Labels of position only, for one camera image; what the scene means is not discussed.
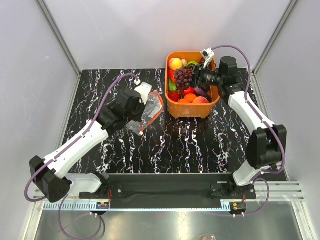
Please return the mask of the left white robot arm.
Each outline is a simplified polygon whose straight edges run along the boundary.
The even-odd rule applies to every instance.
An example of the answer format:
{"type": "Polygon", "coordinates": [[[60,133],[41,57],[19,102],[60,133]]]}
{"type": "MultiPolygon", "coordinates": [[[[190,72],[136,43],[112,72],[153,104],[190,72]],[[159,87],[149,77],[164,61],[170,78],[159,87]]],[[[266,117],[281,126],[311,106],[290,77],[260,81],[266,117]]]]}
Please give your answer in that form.
{"type": "Polygon", "coordinates": [[[134,90],[120,93],[97,111],[97,117],[53,153],[30,162],[32,182],[55,203],[71,193],[90,193],[103,198],[108,193],[105,177],[100,173],[70,174],[69,170],[90,150],[122,130],[128,123],[141,122],[152,87],[143,82],[134,90]]]}

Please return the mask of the purple grape bunch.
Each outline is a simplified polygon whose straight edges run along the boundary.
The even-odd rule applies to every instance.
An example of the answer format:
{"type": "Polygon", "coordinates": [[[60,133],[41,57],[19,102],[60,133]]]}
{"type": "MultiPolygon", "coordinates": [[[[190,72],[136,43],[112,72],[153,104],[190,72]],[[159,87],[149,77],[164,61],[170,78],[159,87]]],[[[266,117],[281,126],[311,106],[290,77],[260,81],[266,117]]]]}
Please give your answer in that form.
{"type": "Polygon", "coordinates": [[[174,79],[176,87],[179,90],[184,91],[188,89],[193,82],[193,72],[184,67],[179,68],[174,72],[174,79]]]}

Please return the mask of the clear orange zip bag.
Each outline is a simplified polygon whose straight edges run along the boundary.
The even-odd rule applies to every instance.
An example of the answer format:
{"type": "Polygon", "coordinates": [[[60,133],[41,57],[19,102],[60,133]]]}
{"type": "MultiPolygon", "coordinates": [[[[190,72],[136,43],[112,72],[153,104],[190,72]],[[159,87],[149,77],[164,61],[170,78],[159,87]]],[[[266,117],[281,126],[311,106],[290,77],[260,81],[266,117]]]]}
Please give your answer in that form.
{"type": "Polygon", "coordinates": [[[126,128],[129,131],[142,136],[144,131],[160,116],[164,109],[164,102],[158,91],[148,95],[147,103],[141,117],[141,122],[130,121],[126,128]]]}

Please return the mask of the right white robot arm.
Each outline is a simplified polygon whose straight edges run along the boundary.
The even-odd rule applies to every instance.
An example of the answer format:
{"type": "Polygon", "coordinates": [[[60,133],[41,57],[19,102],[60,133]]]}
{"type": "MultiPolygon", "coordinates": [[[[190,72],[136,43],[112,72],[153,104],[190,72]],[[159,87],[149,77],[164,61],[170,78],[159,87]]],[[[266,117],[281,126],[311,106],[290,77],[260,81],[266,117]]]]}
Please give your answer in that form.
{"type": "Polygon", "coordinates": [[[282,167],[274,168],[286,163],[287,129],[268,119],[245,92],[238,82],[238,65],[234,57],[222,57],[218,69],[212,70],[210,65],[204,58],[197,64],[194,70],[196,83],[205,88],[217,87],[220,98],[237,113],[250,133],[245,162],[232,173],[219,194],[220,198],[241,198],[262,174],[283,171],[282,167]]]}

